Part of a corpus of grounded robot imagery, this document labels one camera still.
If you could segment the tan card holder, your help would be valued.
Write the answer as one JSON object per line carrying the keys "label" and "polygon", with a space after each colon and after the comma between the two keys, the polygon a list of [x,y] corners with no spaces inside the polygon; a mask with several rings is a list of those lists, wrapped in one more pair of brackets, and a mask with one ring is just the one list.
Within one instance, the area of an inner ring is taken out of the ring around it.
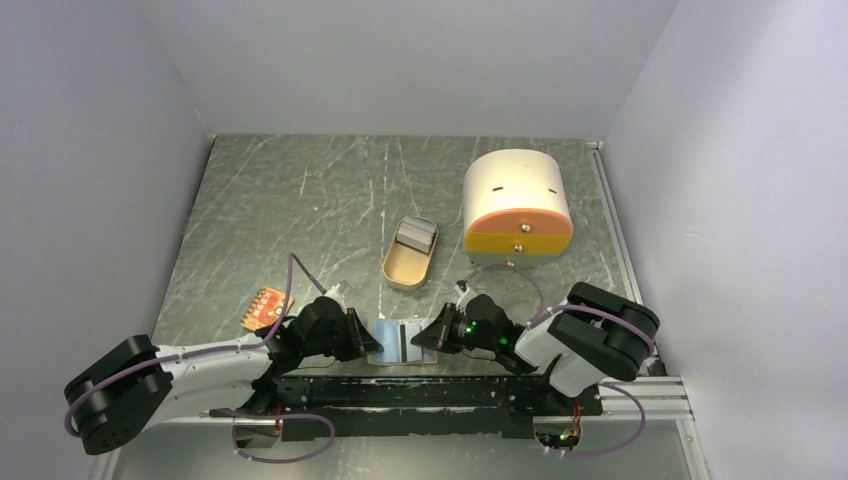
{"label": "tan card holder", "polygon": [[413,345],[411,339],[431,323],[426,318],[411,319],[375,319],[369,325],[369,331],[382,345],[383,350],[369,354],[367,362],[377,366],[422,366],[438,363],[438,354],[434,350]]}

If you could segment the tan oval tray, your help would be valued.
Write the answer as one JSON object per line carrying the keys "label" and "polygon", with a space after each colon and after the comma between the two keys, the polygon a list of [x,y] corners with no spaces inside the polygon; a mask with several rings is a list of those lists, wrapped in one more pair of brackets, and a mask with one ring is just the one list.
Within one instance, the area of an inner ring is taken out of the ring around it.
{"label": "tan oval tray", "polygon": [[[429,219],[426,220],[437,226],[435,222]],[[397,227],[383,260],[382,273],[390,287],[403,291],[413,291],[425,283],[438,242],[439,229],[432,249],[425,255],[399,244],[395,240]]]}

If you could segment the grey credit card stack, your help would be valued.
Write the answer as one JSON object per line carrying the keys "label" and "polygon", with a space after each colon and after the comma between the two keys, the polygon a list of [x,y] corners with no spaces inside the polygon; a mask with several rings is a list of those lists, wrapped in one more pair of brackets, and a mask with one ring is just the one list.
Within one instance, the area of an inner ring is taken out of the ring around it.
{"label": "grey credit card stack", "polygon": [[422,218],[406,216],[398,224],[395,240],[408,248],[427,255],[432,249],[437,226]]}

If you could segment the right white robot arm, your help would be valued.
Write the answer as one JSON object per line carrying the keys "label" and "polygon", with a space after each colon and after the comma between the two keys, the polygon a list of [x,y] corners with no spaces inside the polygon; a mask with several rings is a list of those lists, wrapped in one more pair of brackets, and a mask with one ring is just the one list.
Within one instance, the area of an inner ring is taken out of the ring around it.
{"label": "right white robot arm", "polygon": [[465,284],[459,299],[412,337],[415,346],[448,354],[481,349],[515,375],[543,371],[542,406],[562,414],[586,388],[606,378],[632,381],[655,351],[659,317],[649,308],[586,282],[564,303],[528,325],[509,319],[488,295]]}

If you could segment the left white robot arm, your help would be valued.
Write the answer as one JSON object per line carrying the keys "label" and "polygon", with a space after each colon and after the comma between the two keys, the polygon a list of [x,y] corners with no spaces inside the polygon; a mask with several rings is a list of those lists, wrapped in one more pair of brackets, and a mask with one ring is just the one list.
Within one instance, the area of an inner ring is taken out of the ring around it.
{"label": "left white robot arm", "polygon": [[277,400],[271,381],[306,358],[348,362],[382,350],[355,309],[327,295],[233,340],[185,347],[134,335],[65,386],[64,428],[87,454],[100,455],[194,413],[244,408],[261,416]]}

